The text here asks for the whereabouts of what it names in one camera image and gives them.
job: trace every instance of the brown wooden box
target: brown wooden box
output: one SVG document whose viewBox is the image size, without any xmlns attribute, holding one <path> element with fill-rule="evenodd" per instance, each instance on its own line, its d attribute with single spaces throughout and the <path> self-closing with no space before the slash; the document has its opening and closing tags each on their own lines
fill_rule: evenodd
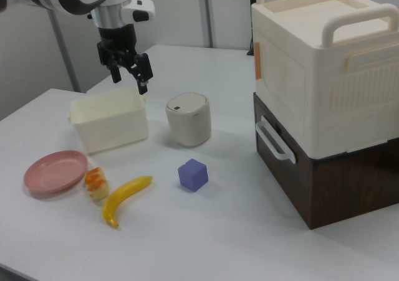
<svg viewBox="0 0 399 281">
<path fill-rule="evenodd" d="M 310 229 L 399 202 L 399 138 L 313 160 L 255 93 L 254 109 L 255 123 L 264 116 L 295 154 L 296 164 L 276 159 L 256 134 L 258 153 Z"/>
</svg>

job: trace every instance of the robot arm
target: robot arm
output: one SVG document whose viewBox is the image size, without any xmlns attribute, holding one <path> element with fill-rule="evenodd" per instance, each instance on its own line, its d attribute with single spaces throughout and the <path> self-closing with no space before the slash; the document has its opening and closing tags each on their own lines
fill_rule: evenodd
<svg viewBox="0 0 399 281">
<path fill-rule="evenodd" d="M 36 5 L 74 15 L 89 14 L 98 27 L 101 41 L 97 44 L 100 62 L 111 71 L 113 82 L 121 80 L 119 66 L 136 79 L 140 94 L 147 92 L 153 77 L 147 54 L 138 54 L 135 22 L 148 21 L 155 14 L 150 0 L 0 0 L 0 12 L 16 2 Z"/>
</svg>

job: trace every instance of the pink plastic plate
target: pink plastic plate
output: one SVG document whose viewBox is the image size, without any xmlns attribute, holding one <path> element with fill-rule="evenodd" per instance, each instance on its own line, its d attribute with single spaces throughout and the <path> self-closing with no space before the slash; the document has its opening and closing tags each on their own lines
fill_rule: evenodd
<svg viewBox="0 0 399 281">
<path fill-rule="evenodd" d="M 29 167 L 24 182 L 32 192 L 55 193 L 81 180 L 87 171 L 87 166 L 87 157 L 78 151 L 52 153 Z"/>
</svg>

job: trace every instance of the orange tape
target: orange tape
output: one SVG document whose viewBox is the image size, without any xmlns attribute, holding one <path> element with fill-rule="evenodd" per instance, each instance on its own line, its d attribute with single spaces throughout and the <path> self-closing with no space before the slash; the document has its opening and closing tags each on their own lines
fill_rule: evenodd
<svg viewBox="0 0 399 281">
<path fill-rule="evenodd" d="M 262 78 L 261 48 L 260 48 L 259 42 L 254 43 L 254 56 L 255 56 L 255 79 L 259 80 Z"/>
</svg>

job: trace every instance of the yellow banana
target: yellow banana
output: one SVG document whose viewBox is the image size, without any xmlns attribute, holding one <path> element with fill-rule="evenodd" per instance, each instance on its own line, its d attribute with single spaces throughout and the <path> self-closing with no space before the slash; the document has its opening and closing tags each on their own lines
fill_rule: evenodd
<svg viewBox="0 0 399 281">
<path fill-rule="evenodd" d="M 127 197 L 139 192 L 147 187 L 152 181 L 152 176 L 140 176 L 135 178 L 123 186 L 117 188 L 105 200 L 102 206 L 102 216 L 105 221 L 115 228 L 118 228 L 119 223 L 115 219 L 115 211 L 119 204 Z"/>
</svg>

